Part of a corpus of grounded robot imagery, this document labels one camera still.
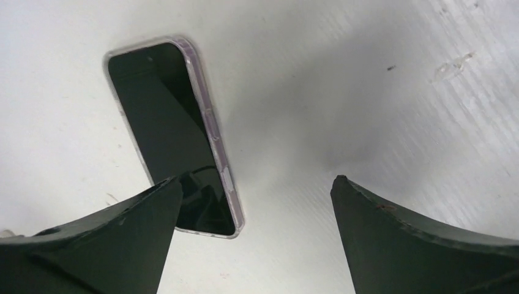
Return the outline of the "black smartphone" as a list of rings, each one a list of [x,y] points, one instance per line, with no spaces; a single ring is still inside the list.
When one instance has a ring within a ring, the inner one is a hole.
[[[180,49],[161,43],[115,55],[107,69],[151,179],[181,180],[177,227],[233,235],[236,225]]]

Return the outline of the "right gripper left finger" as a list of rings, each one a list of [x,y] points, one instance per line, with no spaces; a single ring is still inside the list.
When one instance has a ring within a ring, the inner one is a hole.
[[[2,293],[156,293],[182,201],[170,178],[81,219],[1,240]]]

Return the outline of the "clear phone case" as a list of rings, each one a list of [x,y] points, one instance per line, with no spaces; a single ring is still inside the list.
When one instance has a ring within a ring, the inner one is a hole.
[[[160,38],[155,38],[152,40],[144,41],[144,42],[137,43],[134,45],[128,45],[128,46],[125,46],[122,48],[118,48],[118,49],[109,51],[104,57],[103,68],[104,68],[106,77],[110,83],[110,88],[111,88],[115,98],[117,99],[119,109],[120,109],[123,117],[126,120],[127,127],[129,129],[129,133],[132,136],[133,144],[140,157],[140,161],[145,170],[146,176],[148,177],[150,183],[157,184],[157,183],[153,182],[153,180],[151,179],[151,177],[147,171],[147,168],[145,166],[145,163],[143,161],[143,158],[138,150],[135,138],[132,134],[129,123],[127,121],[127,118],[125,117],[125,114],[122,110],[122,106],[117,97],[113,83],[110,80],[110,76],[108,75],[107,62],[108,62],[109,58],[112,56],[127,53],[130,51],[134,51],[134,50],[138,50],[138,49],[142,49],[142,48],[146,48],[146,47],[151,47],[151,46],[158,45],[161,43],[172,43],[173,45],[177,46],[178,49],[180,49],[180,51],[184,55],[186,65],[188,68],[188,72],[189,72],[189,77],[190,77],[190,80],[191,80],[191,83],[193,86],[193,92],[195,94],[195,98],[200,107],[200,112],[202,114],[203,122],[206,127],[207,134],[209,136],[209,141],[211,144],[212,152],[214,154],[214,159],[217,164],[217,169],[220,173],[220,177],[221,177],[222,184],[224,186],[226,197],[228,199],[228,203],[231,208],[231,214],[233,217],[233,221],[236,225],[236,232],[231,236],[222,236],[222,235],[215,235],[215,234],[211,234],[211,233],[202,233],[202,232],[184,230],[184,229],[180,229],[178,227],[177,228],[178,228],[178,230],[180,230],[182,232],[187,232],[187,233],[192,233],[192,234],[197,234],[197,235],[211,236],[214,238],[234,239],[238,236],[238,234],[241,232],[241,230],[244,226],[244,223],[245,223],[244,213],[243,213],[242,205],[240,203],[239,196],[237,194],[237,191],[236,191],[236,188],[235,188],[235,185],[233,182],[233,177],[231,176],[231,169],[230,169],[230,165],[229,165],[228,156],[225,152],[224,145],[222,142],[221,131],[219,129],[218,122],[215,117],[214,105],[213,105],[210,95],[209,95],[209,90],[208,90],[208,87],[206,84],[206,79],[204,77],[204,72],[203,72],[203,68],[201,65],[201,59],[199,57],[199,54],[198,54],[194,44],[192,44],[192,42],[190,40],[188,40],[187,38],[182,37],[182,36],[160,37]]]

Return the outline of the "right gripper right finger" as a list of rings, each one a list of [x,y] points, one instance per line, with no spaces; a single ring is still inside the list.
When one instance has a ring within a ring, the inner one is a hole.
[[[517,293],[518,241],[448,225],[335,178],[330,192],[356,293]]]

